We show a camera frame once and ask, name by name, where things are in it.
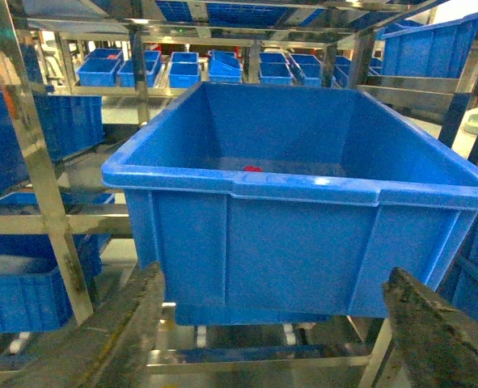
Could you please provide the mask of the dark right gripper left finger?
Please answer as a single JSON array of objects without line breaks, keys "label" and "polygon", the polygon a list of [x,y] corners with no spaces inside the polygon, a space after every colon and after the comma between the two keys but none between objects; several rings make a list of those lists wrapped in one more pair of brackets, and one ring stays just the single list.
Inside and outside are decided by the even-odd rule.
[{"label": "dark right gripper left finger", "polygon": [[135,268],[125,287],[2,387],[136,387],[162,314],[160,265]]}]

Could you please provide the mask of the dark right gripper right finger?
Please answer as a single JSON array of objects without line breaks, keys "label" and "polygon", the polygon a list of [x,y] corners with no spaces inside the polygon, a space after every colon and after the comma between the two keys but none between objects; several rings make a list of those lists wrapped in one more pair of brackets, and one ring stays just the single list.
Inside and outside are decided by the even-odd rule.
[{"label": "dark right gripper right finger", "polygon": [[478,387],[478,322],[402,268],[382,284],[412,387]]}]

